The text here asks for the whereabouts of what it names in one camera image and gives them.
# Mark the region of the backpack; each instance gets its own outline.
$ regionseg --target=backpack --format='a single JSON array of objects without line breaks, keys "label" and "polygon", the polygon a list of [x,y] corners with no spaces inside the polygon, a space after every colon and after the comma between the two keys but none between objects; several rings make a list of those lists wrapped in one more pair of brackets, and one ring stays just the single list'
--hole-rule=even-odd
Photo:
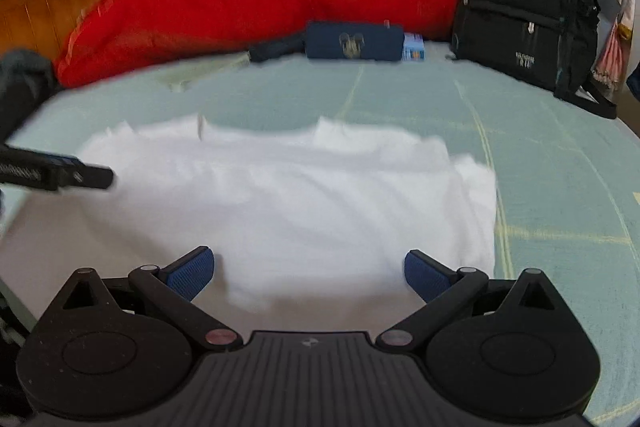
[{"label": "backpack", "polygon": [[[597,0],[458,0],[451,48],[457,58],[510,74],[604,118],[616,106],[595,87]],[[587,91],[581,96],[580,88]]]}]

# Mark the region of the mattress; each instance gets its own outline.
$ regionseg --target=mattress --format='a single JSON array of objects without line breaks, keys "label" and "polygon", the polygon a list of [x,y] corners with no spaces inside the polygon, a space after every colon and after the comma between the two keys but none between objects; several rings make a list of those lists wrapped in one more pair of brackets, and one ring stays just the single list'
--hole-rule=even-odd
[{"label": "mattress", "polygon": [[[219,70],[204,58],[152,68],[56,97],[13,143],[74,153],[121,121],[137,126],[194,112],[250,130],[293,130],[320,117],[392,124],[439,135],[450,153],[487,163],[498,180],[496,277],[542,268],[600,354],[589,418],[623,426],[640,414],[640,146],[619,121],[428,44],[424,62],[291,57]],[[8,227],[25,193],[3,190]],[[1,245],[0,255],[7,255]],[[1,276],[9,283],[10,274]],[[17,299],[28,292],[11,290]]]}]

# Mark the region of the folded white garment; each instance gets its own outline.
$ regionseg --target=folded white garment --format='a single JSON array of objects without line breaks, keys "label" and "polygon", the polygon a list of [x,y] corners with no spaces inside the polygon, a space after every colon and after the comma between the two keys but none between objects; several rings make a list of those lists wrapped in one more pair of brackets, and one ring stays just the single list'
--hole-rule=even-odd
[{"label": "folded white garment", "polygon": [[422,302],[402,261],[494,269],[495,177],[444,142],[320,120],[259,134],[197,116],[95,136],[79,154],[117,174],[107,192],[32,194],[0,246],[0,273],[38,317],[73,270],[124,277],[199,245],[214,280],[194,301],[253,330],[368,330]]}]

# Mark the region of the red blanket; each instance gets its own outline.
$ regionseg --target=red blanket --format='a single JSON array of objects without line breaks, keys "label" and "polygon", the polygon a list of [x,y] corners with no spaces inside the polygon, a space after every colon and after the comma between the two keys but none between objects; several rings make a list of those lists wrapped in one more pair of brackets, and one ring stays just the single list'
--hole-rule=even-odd
[{"label": "red blanket", "polygon": [[250,45],[302,31],[309,21],[389,21],[448,39],[456,0],[101,0],[56,61],[63,86]]}]

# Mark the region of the wooden panel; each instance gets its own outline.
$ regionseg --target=wooden panel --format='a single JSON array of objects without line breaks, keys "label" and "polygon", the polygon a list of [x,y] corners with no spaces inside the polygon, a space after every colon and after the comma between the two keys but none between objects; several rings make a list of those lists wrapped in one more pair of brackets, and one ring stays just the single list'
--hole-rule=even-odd
[{"label": "wooden panel", "polygon": [[54,60],[81,15],[99,0],[0,0],[0,55],[26,47]]}]

